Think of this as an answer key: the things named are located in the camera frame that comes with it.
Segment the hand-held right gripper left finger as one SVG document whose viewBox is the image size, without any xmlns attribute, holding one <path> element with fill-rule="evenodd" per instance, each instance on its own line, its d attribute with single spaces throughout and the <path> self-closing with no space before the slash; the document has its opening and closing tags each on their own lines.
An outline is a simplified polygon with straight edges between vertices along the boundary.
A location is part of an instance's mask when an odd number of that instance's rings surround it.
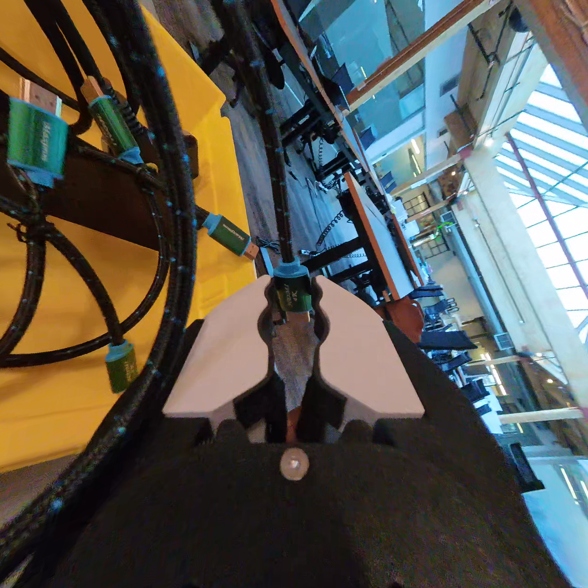
<svg viewBox="0 0 588 588">
<path fill-rule="evenodd" d="M 233 402 L 269 372 L 269 350 L 259 331 L 268 310 L 263 275 L 206 315 L 163 407 L 166 417 L 236 419 Z"/>
</svg>

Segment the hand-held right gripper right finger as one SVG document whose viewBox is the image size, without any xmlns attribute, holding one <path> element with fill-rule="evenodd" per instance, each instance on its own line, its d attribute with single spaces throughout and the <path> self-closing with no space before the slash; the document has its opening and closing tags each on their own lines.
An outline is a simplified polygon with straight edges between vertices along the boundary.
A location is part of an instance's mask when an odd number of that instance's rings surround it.
<svg viewBox="0 0 588 588">
<path fill-rule="evenodd" d="M 336 399 L 335 419 L 419 419 L 424 407 L 383 319 L 346 289 L 318 276 L 314 373 Z"/>
</svg>

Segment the black HDMI cable green plug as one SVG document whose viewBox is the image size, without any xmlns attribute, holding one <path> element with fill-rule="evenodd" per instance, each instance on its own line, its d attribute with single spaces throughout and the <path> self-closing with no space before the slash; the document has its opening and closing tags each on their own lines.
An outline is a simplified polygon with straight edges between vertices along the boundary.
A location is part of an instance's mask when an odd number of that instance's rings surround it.
<svg viewBox="0 0 588 588">
<path fill-rule="evenodd" d="M 276 125 L 266 63 L 243 1 L 212 1 L 212 4 L 236 56 L 238 71 L 252 101 L 263 139 L 281 256 L 273 271 L 277 299 L 288 318 L 294 315 L 308 318 L 312 310 L 311 279 L 292 244 L 284 150 Z"/>
</svg>

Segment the yellow plastic bin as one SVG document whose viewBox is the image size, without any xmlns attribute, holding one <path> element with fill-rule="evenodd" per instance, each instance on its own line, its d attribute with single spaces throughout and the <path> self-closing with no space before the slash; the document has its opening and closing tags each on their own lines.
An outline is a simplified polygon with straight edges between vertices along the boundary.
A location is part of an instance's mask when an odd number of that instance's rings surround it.
<svg viewBox="0 0 588 588">
<path fill-rule="evenodd" d="M 194 180 L 198 205 L 249 233 L 231 123 L 221 115 L 222 91 L 158 23 L 143 14 L 171 84 L 183 127 L 196 137 L 202 162 Z M 23 1 L 1 3 L 1 46 L 57 87 L 67 80 Z M 121 319 L 136 310 L 156 273 L 158 252 L 59 217 L 48 217 L 85 256 Z M 196 286 L 189 320 L 203 318 L 255 280 L 253 261 L 237 257 L 198 232 Z M 107 331 L 84 281 L 48 246 L 40 305 L 15 353 L 78 345 Z M 117 397 L 111 392 L 102 348 L 64 362 L 1 369 L 1 471 L 78 453 Z"/>
</svg>

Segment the rust brown chair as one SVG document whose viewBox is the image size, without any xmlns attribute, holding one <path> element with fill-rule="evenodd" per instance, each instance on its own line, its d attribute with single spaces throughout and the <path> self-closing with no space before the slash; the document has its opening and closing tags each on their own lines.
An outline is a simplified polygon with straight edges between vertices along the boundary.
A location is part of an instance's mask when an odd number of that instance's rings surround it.
<svg viewBox="0 0 588 588">
<path fill-rule="evenodd" d="M 418 345 L 424 329 L 424 312 L 418 301 L 406 296 L 387 302 L 385 309 L 396 327 Z"/>
</svg>

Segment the row of black office chairs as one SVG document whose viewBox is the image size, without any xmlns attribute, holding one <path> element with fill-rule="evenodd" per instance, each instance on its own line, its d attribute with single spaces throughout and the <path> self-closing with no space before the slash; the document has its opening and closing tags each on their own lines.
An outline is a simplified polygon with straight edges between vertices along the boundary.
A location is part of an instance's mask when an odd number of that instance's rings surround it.
<svg viewBox="0 0 588 588">
<path fill-rule="evenodd" d="M 443 373 L 454 383 L 463 383 L 458 374 L 460 368 L 473 361 L 470 352 L 477 349 L 467 333 L 463 330 L 441 329 L 423 330 L 420 341 L 416 344 Z M 481 378 L 470 379 L 462 387 L 466 398 L 481 414 L 490 413 L 489 391 Z"/>
</svg>

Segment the wooden office desk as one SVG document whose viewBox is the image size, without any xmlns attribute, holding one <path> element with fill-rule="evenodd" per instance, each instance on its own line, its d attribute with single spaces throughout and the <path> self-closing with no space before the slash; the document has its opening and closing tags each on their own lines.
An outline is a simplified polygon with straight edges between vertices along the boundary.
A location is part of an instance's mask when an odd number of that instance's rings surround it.
<svg viewBox="0 0 588 588">
<path fill-rule="evenodd" d="M 316 87 L 316 90 L 322 96 L 325 105 L 333 114 L 334 120 L 339 124 L 343 140 L 353 152 L 354 157 L 359 161 L 364 172 L 370 175 L 373 170 L 366 160 L 363 148 L 361 147 L 361 144 L 358 143 L 354 131 L 349 127 L 349 124 L 345 119 L 344 109 L 342 106 L 339 106 L 331 100 L 330 92 L 324 84 L 326 78 L 319 72 L 318 67 L 314 66 L 301 33 L 290 16 L 286 4 L 283 1 L 271 1 L 271 4 L 280 26 L 288 38 L 290 45 L 296 52 L 299 61 L 305 68 L 308 76 L 312 79 L 312 82 Z"/>
<path fill-rule="evenodd" d="M 350 172 L 343 178 L 347 190 L 341 193 L 340 201 L 352 212 L 368 261 L 381 276 L 383 286 L 376 292 L 393 300 L 407 297 L 423 281 L 395 214 L 383 215 Z"/>
</svg>

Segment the black zip tie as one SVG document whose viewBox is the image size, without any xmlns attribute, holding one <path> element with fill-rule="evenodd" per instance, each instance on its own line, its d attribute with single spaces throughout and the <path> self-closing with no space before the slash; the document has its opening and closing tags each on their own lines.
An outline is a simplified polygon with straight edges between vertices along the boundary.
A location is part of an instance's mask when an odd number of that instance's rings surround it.
<svg viewBox="0 0 588 588">
<path fill-rule="evenodd" d="M 55 231 L 55 225 L 48 222 L 35 224 L 7 223 L 7 227 L 15 232 L 20 243 L 45 243 Z"/>
</svg>

